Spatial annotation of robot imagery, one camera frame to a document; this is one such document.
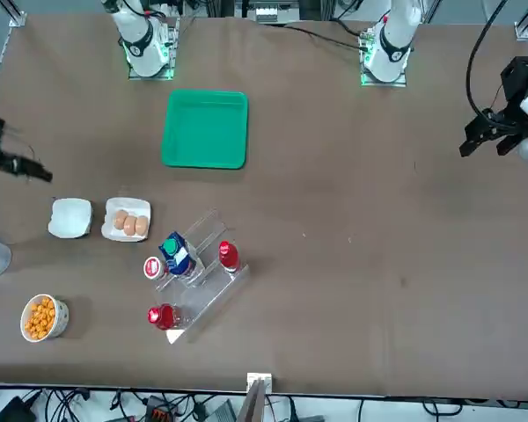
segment table surface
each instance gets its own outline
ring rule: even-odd
[[[351,42],[331,23],[311,29]],[[173,82],[130,82],[108,15],[31,16],[0,70],[4,148],[30,142],[51,185],[0,174],[0,382],[528,399],[528,162],[489,144],[460,158],[480,26],[424,25],[408,87],[359,86],[356,51],[289,29],[195,19]],[[524,52],[489,34],[473,69],[488,106]],[[246,166],[160,162],[173,89],[249,98]],[[502,94],[497,101],[503,104]],[[113,196],[152,204],[149,239],[100,234]],[[47,233],[54,198],[92,201],[92,233]],[[193,341],[150,327],[142,263],[217,208],[252,277]],[[70,307],[61,338],[19,333],[33,295]]]

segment green tray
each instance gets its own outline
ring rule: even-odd
[[[242,92],[174,91],[168,98],[162,162],[240,169],[246,160],[248,98]]]

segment brown egg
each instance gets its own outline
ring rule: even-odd
[[[123,225],[125,224],[125,219],[128,216],[128,212],[120,209],[115,213],[114,227],[118,230],[123,230]]]
[[[123,233],[125,233],[127,236],[133,236],[135,234],[136,220],[137,217],[128,215],[128,217],[125,219],[125,223],[123,224]]]
[[[144,236],[147,234],[147,229],[149,228],[149,219],[145,216],[137,217],[135,223],[135,232],[139,236]]]

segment white container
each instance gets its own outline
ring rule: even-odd
[[[25,325],[30,320],[32,316],[32,305],[41,305],[41,301],[44,297],[48,297],[50,301],[55,305],[55,321],[53,322],[53,327],[47,333],[44,338],[33,339],[30,337],[29,333],[26,331]],[[24,311],[21,314],[19,320],[19,329],[21,330],[21,335],[29,341],[30,343],[39,343],[47,338],[55,338],[62,334],[67,324],[69,323],[69,307],[65,302],[59,301],[50,295],[36,295],[32,297],[24,308]]]
[[[127,236],[123,230],[114,227],[115,213],[120,209],[127,211],[128,215],[133,217],[147,217],[149,226],[144,236],[134,234]],[[102,236],[116,242],[140,242],[149,235],[150,227],[150,203],[146,200],[137,200],[135,198],[110,198],[106,202],[106,218],[102,225]]]
[[[49,233],[61,239],[75,239],[90,233],[92,204],[79,198],[63,198],[53,202]]]

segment bowl of snacks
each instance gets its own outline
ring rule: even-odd
[[[39,343],[62,334],[69,323],[69,307],[51,295],[36,295],[21,314],[19,328],[24,338]]]

